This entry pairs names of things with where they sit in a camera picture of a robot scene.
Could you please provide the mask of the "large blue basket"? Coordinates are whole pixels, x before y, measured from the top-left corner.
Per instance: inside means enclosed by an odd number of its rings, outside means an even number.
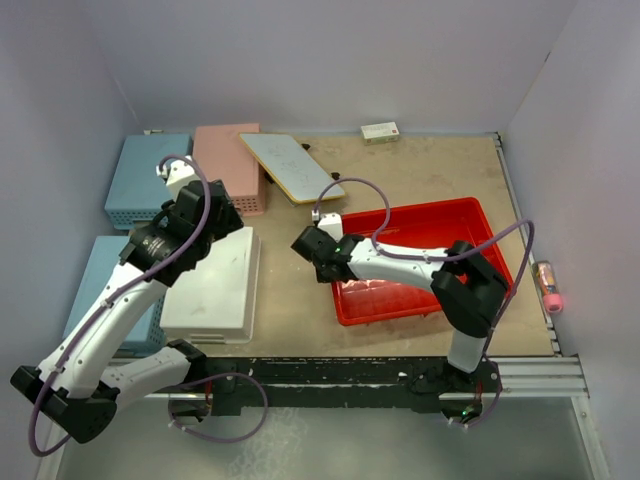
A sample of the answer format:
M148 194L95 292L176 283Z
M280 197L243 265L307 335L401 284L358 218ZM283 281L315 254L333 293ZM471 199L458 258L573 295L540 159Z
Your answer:
M130 135L123 144L105 202L105 212L117 230L130 230L148 222L170 199L156 175L160 160L169 154L190 155L189 134Z

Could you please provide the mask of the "red plastic tray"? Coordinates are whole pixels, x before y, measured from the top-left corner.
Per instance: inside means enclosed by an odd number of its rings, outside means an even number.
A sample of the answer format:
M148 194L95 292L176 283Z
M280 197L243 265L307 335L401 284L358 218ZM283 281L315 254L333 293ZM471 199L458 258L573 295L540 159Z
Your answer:
M399 206L379 236L385 244L412 248L448 248L466 241L478 246L493 237L480 202L474 197ZM338 322L355 326L441 309L424 290L384 280L336 282L331 285Z

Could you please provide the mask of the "white perforated basket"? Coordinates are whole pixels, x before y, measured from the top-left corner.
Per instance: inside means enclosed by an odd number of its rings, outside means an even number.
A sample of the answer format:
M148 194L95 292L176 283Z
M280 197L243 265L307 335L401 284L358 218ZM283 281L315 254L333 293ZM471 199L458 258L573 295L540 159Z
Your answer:
M160 327L192 344L246 344L253 337L261 240L244 227L212 244L165 295Z

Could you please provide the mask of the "yellow-edged whiteboard stand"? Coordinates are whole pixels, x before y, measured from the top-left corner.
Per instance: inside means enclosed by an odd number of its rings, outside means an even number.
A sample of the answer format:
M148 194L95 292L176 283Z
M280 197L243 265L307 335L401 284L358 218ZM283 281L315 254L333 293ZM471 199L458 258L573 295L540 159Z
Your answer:
M293 204L315 203L333 182L290 135L240 133L239 139Z

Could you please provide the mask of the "large pink basket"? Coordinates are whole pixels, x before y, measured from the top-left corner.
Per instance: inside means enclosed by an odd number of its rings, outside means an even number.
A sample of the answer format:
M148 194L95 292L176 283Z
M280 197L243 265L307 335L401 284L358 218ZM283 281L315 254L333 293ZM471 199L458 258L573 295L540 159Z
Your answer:
M266 209L266 179L262 166L240 139L241 133L259 133L258 123L199 126L192 156L208 181L222 180L243 216Z

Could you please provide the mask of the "small blue perforated basket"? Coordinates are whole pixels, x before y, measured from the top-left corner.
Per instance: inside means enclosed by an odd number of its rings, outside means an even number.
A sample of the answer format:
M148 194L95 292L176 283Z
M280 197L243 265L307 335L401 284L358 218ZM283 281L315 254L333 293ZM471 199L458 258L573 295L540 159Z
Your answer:
M89 312L91 305L106 286L119 254L128 243L126 236L98 236L92 247L77 290L62 339L65 340ZM119 357L147 357L166 344L160 327L164 298L156 301L138 320L116 352Z

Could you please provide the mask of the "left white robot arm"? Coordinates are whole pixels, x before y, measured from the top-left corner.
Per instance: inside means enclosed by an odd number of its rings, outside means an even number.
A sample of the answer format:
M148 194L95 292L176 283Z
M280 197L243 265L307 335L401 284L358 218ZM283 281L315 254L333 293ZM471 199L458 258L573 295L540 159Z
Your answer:
M20 366L11 377L11 385L34 405L28 433L36 456L45 454L36 443L39 414L69 438L87 443L149 393L202 387L206 356L185 340L122 370L109 363L139 318L209 254L213 242L242 226L222 181L194 180L150 224L131 233L107 285L73 332L39 365Z

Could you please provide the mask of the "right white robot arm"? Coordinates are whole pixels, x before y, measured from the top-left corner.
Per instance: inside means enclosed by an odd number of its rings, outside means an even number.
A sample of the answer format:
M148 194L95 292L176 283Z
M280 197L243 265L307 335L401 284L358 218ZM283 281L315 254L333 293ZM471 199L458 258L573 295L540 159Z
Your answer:
M453 328L446 383L467 391L479 381L479 364L509 283L470 243L420 250L376 244L358 234L336 240L308 226L291 248L313 265L320 283L383 280L433 294Z

